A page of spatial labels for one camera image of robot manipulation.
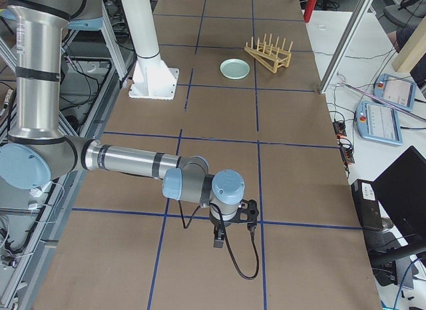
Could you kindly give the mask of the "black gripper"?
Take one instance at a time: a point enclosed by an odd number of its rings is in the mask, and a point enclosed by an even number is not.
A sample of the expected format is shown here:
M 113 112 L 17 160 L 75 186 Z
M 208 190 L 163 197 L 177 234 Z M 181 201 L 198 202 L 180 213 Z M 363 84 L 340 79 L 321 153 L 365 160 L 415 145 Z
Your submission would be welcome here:
M 210 208 L 209 218 L 214 226 L 214 243 L 213 248 L 223 248 L 225 242 L 224 230 L 220 225 L 220 216 L 215 212 L 214 208 Z M 255 200 L 242 200 L 235 215 L 229 220 L 225 220 L 224 225 L 228 227 L 231 224 L 247 224 L 247 227 L 257 226 L 258 223 L 258 204 Z

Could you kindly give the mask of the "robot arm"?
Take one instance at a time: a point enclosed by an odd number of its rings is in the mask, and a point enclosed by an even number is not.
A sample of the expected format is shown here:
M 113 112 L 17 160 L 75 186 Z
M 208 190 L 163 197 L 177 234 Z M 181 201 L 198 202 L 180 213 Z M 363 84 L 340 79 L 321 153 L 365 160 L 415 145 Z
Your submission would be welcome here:
M 17 122 L 1 147 L 1 177 L 29 190 L 75 170 L 108 170 L 162 181 L 177 202 L 208 208 L 214 246 L 229 244 L 226 228 L 244 223 L 254 233 L 256 202 L 243 198 L 245 183 L 233 170 L 210 174 L 200 156 L 185 158 L 67 136 L 59 130 L 61 43 L 70 22 L 100 29 L 103 0 L 7 0 L 17 21 Z

